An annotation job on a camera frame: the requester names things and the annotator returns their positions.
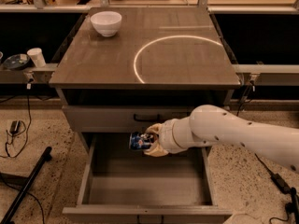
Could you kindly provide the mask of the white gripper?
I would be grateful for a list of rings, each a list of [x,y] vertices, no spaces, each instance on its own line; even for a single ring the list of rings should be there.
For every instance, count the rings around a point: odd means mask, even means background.
[[[168,153],[178,154],[185,151],[185,148],[177,144],[173,135],[173,128],[176,121],[177,119],[170,119],[163,124],[155,123],[147,128],[146,133],[159,134],[159,142],[155,141],[152,143],[150,148],[144,151],[146,155],[163,157]]]

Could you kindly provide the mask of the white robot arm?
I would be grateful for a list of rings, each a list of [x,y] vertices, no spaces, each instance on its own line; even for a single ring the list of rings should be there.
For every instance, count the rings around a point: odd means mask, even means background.
[[[245,120],[214,105],[200,105],[187,118],[154,124],[147,132],[153,141],[145,153],[152,157],[232,144],[299,173],[298,129]]]

